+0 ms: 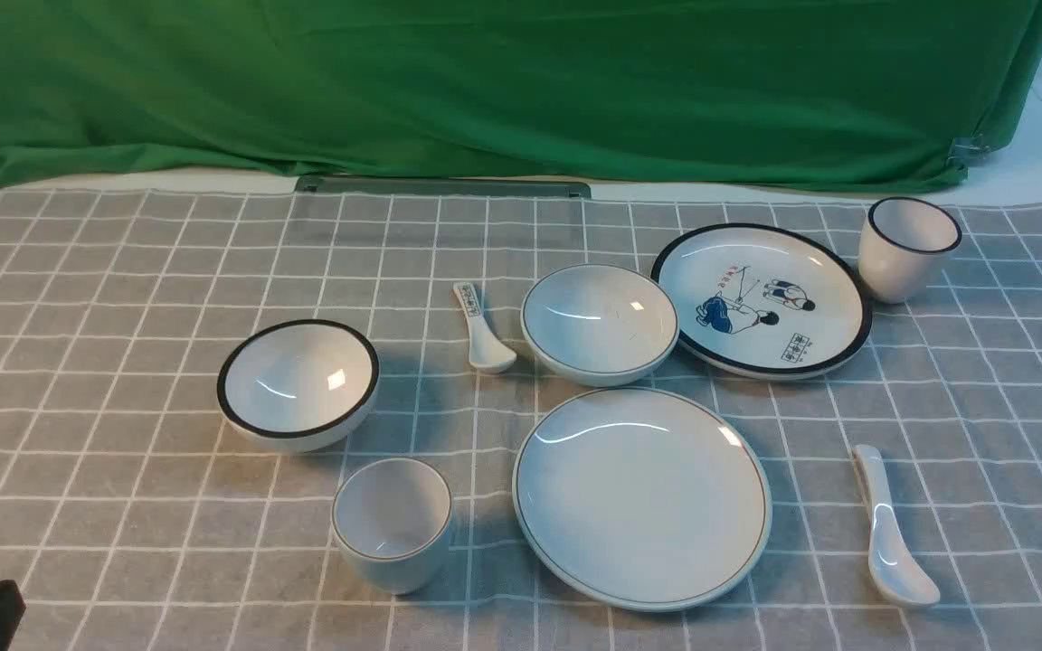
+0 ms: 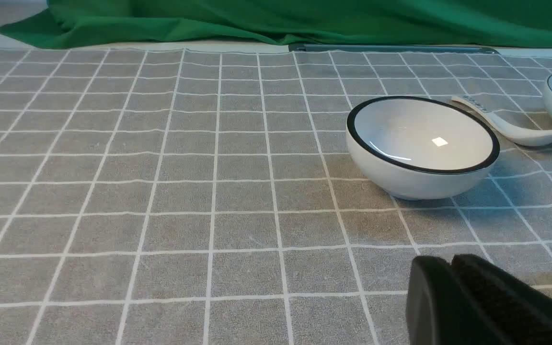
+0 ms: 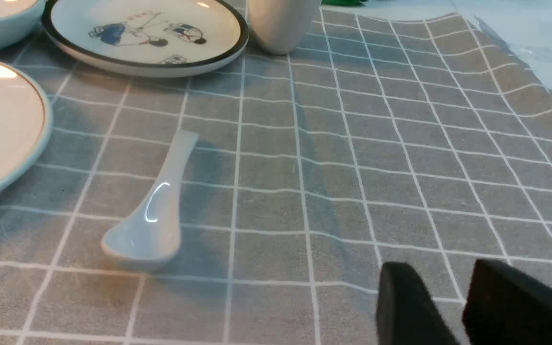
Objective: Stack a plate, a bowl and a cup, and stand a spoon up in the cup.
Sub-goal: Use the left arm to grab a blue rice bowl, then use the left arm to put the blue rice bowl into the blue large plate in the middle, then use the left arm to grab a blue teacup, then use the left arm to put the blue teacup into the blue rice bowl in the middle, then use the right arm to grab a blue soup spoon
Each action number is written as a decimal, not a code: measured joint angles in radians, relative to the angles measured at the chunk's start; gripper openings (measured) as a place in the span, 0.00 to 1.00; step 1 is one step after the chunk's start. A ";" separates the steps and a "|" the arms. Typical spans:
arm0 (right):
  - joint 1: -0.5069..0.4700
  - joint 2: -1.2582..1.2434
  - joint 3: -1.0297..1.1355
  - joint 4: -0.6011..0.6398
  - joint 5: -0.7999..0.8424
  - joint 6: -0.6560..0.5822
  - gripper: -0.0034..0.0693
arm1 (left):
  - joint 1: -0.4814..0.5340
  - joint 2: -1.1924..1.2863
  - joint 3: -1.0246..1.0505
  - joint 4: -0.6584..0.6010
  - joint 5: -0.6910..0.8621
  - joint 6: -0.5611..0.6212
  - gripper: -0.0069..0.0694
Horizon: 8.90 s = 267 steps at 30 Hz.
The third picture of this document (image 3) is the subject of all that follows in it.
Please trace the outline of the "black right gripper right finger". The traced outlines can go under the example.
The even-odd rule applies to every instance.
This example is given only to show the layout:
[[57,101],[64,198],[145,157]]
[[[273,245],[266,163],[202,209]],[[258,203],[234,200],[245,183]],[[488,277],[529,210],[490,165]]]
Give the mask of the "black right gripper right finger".
[[552,345],[552,288],[501,261],[478,259],[462,323],[472,345]]

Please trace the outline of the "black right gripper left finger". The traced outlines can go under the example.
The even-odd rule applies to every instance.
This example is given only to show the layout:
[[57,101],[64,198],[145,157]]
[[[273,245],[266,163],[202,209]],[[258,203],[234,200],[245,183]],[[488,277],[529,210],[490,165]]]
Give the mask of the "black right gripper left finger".
[[457,345],[422,278],[409,264],[385,262],[375,323],[379,345]]

